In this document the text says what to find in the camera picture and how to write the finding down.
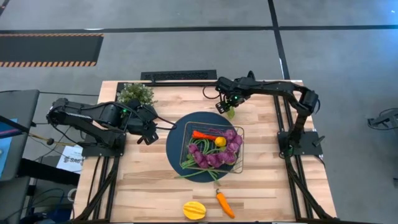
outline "green plant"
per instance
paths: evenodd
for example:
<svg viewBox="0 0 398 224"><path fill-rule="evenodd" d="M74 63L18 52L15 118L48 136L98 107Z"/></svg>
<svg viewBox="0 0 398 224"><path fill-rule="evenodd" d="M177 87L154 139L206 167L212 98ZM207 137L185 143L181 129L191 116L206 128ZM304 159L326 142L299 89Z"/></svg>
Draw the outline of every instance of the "green plant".
<svg viewBox="0 0 398 224"><path fill-rule="evenodd" d="M154 92L152 88L141 83L125 83L124 88L117 93L118 102L128 103L130 100L137 99L143 105L153 105Z"/></svg>

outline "yellow fruit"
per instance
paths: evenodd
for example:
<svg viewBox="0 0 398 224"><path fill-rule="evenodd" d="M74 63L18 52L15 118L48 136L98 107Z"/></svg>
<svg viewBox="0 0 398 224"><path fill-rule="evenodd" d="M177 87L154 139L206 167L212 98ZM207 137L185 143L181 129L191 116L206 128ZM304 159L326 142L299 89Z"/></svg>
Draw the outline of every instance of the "yellow fruit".
<svg viewBox="0 0 398 224"><path fill-rule="evenodd" d="M224 137L217 137L214 143L218 147L223 147L226 145L226 139Z"/></svg>
<svg viewBox="0 0 398 224"><path fill-rule="evenodd" d="M206 208L199 202L187 202L183 206L184 215L191 220L199 220L206 215Z"/></svg>

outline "round plate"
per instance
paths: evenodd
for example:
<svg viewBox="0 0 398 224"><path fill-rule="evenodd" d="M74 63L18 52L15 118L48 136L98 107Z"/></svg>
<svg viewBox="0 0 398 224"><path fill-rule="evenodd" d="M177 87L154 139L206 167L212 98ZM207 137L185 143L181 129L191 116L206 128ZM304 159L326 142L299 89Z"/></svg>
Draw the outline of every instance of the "round plate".
<svg viewBox="0 0 398 224"><path fill-rule="evenodd" d="M196 169L182 169L180 166L180 155L182 150L185 125L187 122L190 121L232 126L232 124L226 118L222 117L219 114L211 112L194 112L180 118L176 122L177 128L169 132L166 141L167 159L169 160L170 165L179 175L188 175L200 171ZM220 174L218 174L218 178L220 179L226 174L226 172L220 172ZM214 179L211 178L208 172L194 175L192 177L187 177L187 179L194 182L202 183L214 181Z"/></svg>

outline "toy carrot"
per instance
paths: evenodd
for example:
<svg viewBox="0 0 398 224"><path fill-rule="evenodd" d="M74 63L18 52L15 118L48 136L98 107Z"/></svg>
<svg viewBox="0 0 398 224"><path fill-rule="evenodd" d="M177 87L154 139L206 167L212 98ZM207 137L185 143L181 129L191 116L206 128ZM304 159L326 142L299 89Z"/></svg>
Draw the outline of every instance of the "toy carrot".
<svg viewBox="0 0 398 224"><path fill-rule="evenodd" d="M214 141L214 140L216 140L217 137L216 136L211 136L209 134L203 134L203 133L201 133L199 131L193 131L192 138L195 138L195 139L209 139L209 140Z"/></svg>
<svg viewBox="0 0 398 224"><path fill-rule="evenodd" d="M221 193L218 189L216 190L216 198L223 208L224 212L231 218L235 218L235 214L232 211L231 207L228 205L226 198L223 193Z"/></svg>

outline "wooden table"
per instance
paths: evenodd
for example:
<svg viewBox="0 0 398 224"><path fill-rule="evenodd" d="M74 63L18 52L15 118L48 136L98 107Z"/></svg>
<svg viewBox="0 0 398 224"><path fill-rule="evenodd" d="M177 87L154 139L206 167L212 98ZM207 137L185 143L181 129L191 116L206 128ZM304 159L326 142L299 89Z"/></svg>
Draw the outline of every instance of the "wooden table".
<svg viewBox="0 0 398 224"><path fill-rule="evenodd" d="M98 102L114 101L117 84L117 81L103 82ZM217 101L206 99L201 91L202 87L155 87L154 98L158 100L155 104L156 112L171 121L196 111L217 113ZM206 89L206 94L216 96L218 93L211 87ZM280 105L286 120L281 98ZM294 220L285 162L278 157L276 133L279 127L273 97L252 95L235 112L232 124L243 127L245 131L244 168L242 174L227 174L220 179L221 187L212 182L196 183L187 179L174 179L177 173L169 164L165 152L168 131L158 130L159 140L150 146L137 145L139 136L128 134L125 154L119 166L111 221L188 221L183 215L182 205L192 200L205 205L207 213L204 222ZM292 109L292 112L295 118L295 110ZM157 123L159 126L168 126L162 121ZM313 128L312 118L307 120L305 127ZM74 204L76 216L86 207L96 160L97 158L91 157L84 161ZM302 160L309 191L326 212L335 216L323 165L314 156L302 156ZM98 166L96 183L100 172L101 166ZM97 187L93 187L92 196ZM218 205L215 198L217 188L225 194L234 210L234 220ZM302 194L299 189L297 192L301 214L305 217ZM100 218L104 216L107 196L106 192L101 204Z"/></svg>

